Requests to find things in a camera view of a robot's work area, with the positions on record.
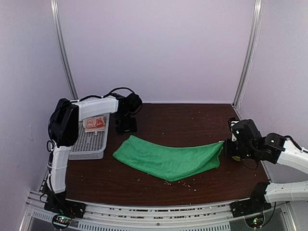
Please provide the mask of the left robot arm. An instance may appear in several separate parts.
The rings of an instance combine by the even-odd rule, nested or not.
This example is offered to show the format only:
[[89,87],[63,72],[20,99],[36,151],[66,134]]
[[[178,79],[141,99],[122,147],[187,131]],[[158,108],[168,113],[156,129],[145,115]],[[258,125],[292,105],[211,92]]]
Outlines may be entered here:
[[142,107],[138,94],[122,96],[108,93],[104,96],[90,95],[76,101],[62,98],[48,124],[48,134],[52,143],[47,188],[55,196],[50,205],[59,214],[69,210],[69,202],[60,195],[66,191],[65,177],[68,157],[72,146],[77,142],[79,123],[84,119],[105,114],[115,114],[115,130],[118,135],[137,132],[134,115]]

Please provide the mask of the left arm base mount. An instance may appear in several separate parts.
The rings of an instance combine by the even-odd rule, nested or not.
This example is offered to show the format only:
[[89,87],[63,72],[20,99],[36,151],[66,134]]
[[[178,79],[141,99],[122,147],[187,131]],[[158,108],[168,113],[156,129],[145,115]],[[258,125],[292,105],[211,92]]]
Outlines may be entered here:
[[75,218],[83,218],[86,205],[80,202],[73,202],[66,199],[66,191],[53,193],[46,192],[47,200],[44,209],[53,212],[51,224],[56,230],[68,228]]

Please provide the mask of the green microfiber towel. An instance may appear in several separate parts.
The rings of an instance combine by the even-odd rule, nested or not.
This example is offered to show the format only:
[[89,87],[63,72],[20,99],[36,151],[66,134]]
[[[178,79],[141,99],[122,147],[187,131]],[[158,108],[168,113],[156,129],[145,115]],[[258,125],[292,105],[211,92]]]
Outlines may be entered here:
[[136,170],[174,182],[220,166],[223,141],[195,147],[167,147],[130,136],[113,157]]

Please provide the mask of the orange bunny pattern towel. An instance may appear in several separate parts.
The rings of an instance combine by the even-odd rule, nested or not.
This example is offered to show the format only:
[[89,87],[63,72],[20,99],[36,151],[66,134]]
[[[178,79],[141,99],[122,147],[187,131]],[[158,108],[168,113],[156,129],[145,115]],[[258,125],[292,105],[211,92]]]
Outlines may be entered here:
[[101,116],[86,118],[83,120],[83,127],[86,133],[105,131],[106,117],[101,115]]

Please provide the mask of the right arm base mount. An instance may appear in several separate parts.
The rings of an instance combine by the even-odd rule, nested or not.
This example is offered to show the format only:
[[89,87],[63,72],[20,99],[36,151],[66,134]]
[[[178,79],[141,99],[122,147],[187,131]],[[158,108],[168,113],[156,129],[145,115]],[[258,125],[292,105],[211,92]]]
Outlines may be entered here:
[[276,204],[274,204],[273,212],[266,220],[264,211],[271,209],[271,203],[268,203],[265,199],[268,185],[268,182],[260,182],[253,189],[249,199],[232,202],[230,208],[233,217],[248,216],[248,218],[245,218],[246,225],[253,229],[261,229],[266,226],[276,209]]

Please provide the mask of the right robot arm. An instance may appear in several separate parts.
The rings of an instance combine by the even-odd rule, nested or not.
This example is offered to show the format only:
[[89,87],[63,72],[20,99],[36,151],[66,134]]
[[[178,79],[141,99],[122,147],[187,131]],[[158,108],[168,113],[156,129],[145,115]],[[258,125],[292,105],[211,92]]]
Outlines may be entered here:
[[[282,136],[277,133],[270,133],[266,137],[241,138],[239,132],[235,132],[224,144],[224,155],[237,156],[240,160],[252,159],[256,163],[268,161],[272,164],[292,167],[306,174],[308,172],[308,150],[299,146],[291,136]],[[251,193],[246,207],[250,212],[255,213],[265,203],[306,201],[307,199],[307,181],[260,182]]]

